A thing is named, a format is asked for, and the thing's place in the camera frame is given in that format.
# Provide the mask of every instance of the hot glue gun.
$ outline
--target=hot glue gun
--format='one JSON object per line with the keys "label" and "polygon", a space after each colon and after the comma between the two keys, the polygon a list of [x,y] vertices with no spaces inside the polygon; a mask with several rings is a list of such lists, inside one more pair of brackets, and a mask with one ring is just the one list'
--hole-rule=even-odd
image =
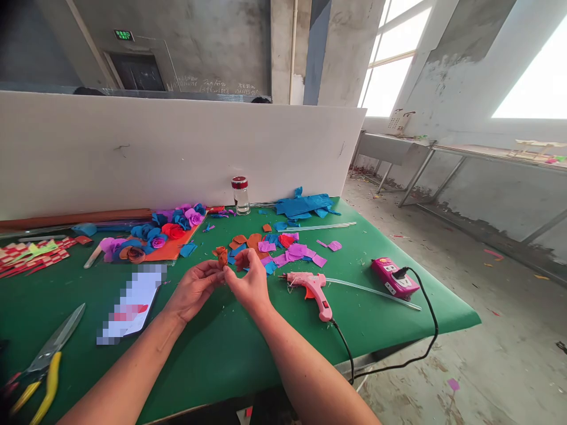
{"label": "hot glue gun", "polygon": [[325,294],[323,294],[322,287],[327,284],[327,280],[324,274],[317,274],[308,272],[289,272],[284,273],[279,276],[281,279],[286,279],[289,287],[305,286],[307,293],[305,294],[305,299],[315,298],[317,305],[319,306],[319,318],[323,322],[328,322],[332,320],[333,313]]}

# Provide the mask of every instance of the exit sign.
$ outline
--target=exit sign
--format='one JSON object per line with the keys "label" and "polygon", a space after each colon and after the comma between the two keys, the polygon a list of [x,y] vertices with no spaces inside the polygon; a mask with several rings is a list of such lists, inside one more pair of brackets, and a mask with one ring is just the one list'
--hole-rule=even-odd
{"label": "exit sign", "polygon": [[134,41],[134,36],[130,31],[114,30],[114,35],[119,40]]}

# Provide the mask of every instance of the hand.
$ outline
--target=hand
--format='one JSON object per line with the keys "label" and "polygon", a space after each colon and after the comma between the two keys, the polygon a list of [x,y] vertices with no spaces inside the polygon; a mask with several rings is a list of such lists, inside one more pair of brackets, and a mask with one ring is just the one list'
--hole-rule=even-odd
{"label": "hand", "polygon": [[219,262],[204,261],[187,270],[163,311],[175,314],[187,323],[223,282],[224,272],[219,269]]}
{"label": "hand", "polygon": [[245,267],[250,267],[250,271],[242,279],[236,277],[229,266],[224,267],[224,279],[240,304],[253,317],[266,308],[273,308],[268,295],[266,269],[260,262],[256,251],[243,250],[234,260],[238,272]]}

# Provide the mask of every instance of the green table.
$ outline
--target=green table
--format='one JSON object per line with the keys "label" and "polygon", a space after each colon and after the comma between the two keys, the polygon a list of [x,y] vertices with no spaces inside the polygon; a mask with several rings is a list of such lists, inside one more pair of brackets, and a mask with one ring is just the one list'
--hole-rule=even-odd
{"label": "green table", "polygon": [[[348,221],[356,221],[356,225],[299,233],[299,242],[328,259],[327,264],[320,269],[314,263],[297,261],[278,269],[276,274],[322,272],[328,277],[385,291],[370,270],[370,263],[378,257],[390,257],[398,266],[408,265],[418,271],[435,309],[441,333],[480,323],[470,306],[343,200],[336,200],[335,208],[342,216],[312,217],[302,220],[302,226]],[[208,233],[197,231],[194,237],[197,250],[189,258],[180,258],[174,267],[168,268],[167,280],[171,283],[158,291],[151,317],[164,307],[176,283],[189,267],[215,258],[211,251],[217,246],[228,246],[238,234],[263,233],[262,225],[268,222],[283,221],[282,215],[275,215],[271,209],[265,211],[268,215],[260,215],[253,209],[245,217],[208,218],[215,229]],[[106,236],[115,234],[95,235],[96,240]],[[317,239],[326,243],[337,240],[343,249],[332,252],[319,245]],[[19,275],[0,280],[0,338],[10,340],[1,360],[9,376],[28,367],[61,322],[86,302],[83,319],[63,348],[59,389],[44,419],[46,424],[54,423],[70,409],[135,340],[133,336],[114,346],[95,345],[97,329],[107,320],[113,304],[118,303],[120,289],[130,279],[132,266],[106,264],[100,257],[93,267],[85,270],[83,265],[92,248],[77,245],[69,252],[69,259],[45,270],[27,277]],[[304,300],[303,288],[289,294],[285,282],[276,276],[268,277],[268,287],[274,307],[330,363],[348,360],[337,331],[319,320],[317,305],[314,300]],[[423,308],[421,312],[336,283],[325,287],[324,292],[354,357],[403,345],[434,333],[431,314],[421,291],[412,297],[412,302]],[[262,335],[230,289],[223,287],[215,291],[175,344],[142,410],[139,423],[251,394],[278,383],[279,375]],[[44,391],[40,388],[24,406],[19,413],[22,420],[31,419]]]}

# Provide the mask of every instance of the pink glue gun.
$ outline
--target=pink glue gun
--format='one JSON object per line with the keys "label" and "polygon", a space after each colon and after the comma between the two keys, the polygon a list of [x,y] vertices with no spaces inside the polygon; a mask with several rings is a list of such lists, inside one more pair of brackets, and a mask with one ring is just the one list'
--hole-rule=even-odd
{"label": "pink glue gun", "polygon": [[280,276],[281,279],[286,279],[290,287],[305,286],[307,293],[305,299],[315,298],[319,306],[319,318],[323,322],[328,322],[333,318],[333,313],[323,290],[323,286],[327,284],[324,274],[317,274],[308,272],[290,272]]}
{"label": "pink glue gun", "polygon": [[396,279],[392,273],[399,270],[394,262],[383,257],[372,262],[372,270],[380,277],[388,291],[396,298],[407,298],[419,289],[419,285],[413,281],[408,275],[401,279]]}

